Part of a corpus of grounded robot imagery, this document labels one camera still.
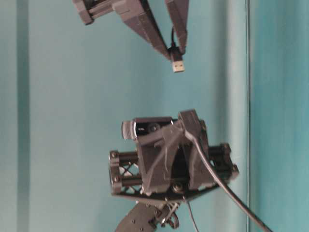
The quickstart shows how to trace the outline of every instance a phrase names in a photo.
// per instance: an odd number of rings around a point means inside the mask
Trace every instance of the black cable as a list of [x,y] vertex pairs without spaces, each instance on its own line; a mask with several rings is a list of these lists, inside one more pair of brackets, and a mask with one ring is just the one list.
[[186,202],[186,204],[188,205],[189,213],[190,213],[190,218],[191,218],[191,220],[192,220],[192,222],[193,222],[195,231],[198,232],[197,224],[195,223],[195,220],[194,220],[194,217],[193,217],[193,214],[192,214],[192,209],[191,209],[190,203],[187,201],[187,199],[185,198],[185,196],[183,196],[183,199],[184,199],[184,201]]
[[174,40],[174,27],[172,27],[172,33],[171,33],[171,45],[176,46],[175,40]]
[[200,145],[200,141],[192,134],[186,131],[185,136],[192,141],[194,146],[196,147],[198,153],[200,154],[200,157],[206,166],[207,170],[212,175],[213,179],[216,181],[216,183],[223,188],[223,190],[227,193],[227,195],[241,208],[250,218],[252,221],[254,221],[263,231],[265,232],[272,232],[272,230],[264,224],[264,222],[259,219],[247,206],[244,202],[241,201],[241,199],[227,186],[227,184],[218,176],[217,172],[214,170],[213,166],[209,162],[209,160],[206,158],[205,152],[202,149],[202,146]]

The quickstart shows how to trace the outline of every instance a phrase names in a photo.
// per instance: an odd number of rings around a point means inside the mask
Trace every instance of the teal backdrop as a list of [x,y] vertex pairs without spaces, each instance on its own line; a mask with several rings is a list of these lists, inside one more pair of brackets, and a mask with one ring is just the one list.
[[[1,0],[0,231],[112,232],[135,204],[110,195],[109,151],[134,149],[121,122],[191,108],[211,145],[230,143],[240,171],[230,186],[246,202],[245,3],[192,0],[186,71],[173,74],[115,13],[86,27],[70,0]],[[169,43],[164,1],[150,4]],[[246,231],[246,216],[220,189],[192,209],[201,231]],[[179,231],[192,231],[185,205],[178,216]]]
[[306,232],[309,1],[250,2],[251,204],[274,231]]

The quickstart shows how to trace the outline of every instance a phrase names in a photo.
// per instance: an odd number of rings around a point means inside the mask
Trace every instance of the usb plug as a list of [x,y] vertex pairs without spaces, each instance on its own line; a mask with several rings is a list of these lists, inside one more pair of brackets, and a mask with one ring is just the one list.
[[172,44],[172,47],[169,49],[169,53],[174,73],[183,72],[183,56],[179,50],[179,47]]

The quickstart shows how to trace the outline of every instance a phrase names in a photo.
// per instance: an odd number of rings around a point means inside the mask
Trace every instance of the robotic arm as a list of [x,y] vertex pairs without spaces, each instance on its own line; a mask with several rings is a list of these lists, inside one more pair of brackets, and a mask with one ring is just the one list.
[[219,186],[263,231],[271,232],[227,186],[239,174],[230,147],[208,145],[205,123],[195,110],[180,112],[178,119],[124,121],[122,136],[134,140],[137,149],[110,152],[112,195],[138,203],[115,232],[153,232],[158,224],[176,229],[178,206]]
[[189,0],[165,0],[179,46],[172,41],[168,49],[147,0],[73,0],[84,24],[115,11],[122,21],[164,57],[172,62],[174,72],[183,72],[182,56],[187,43]]

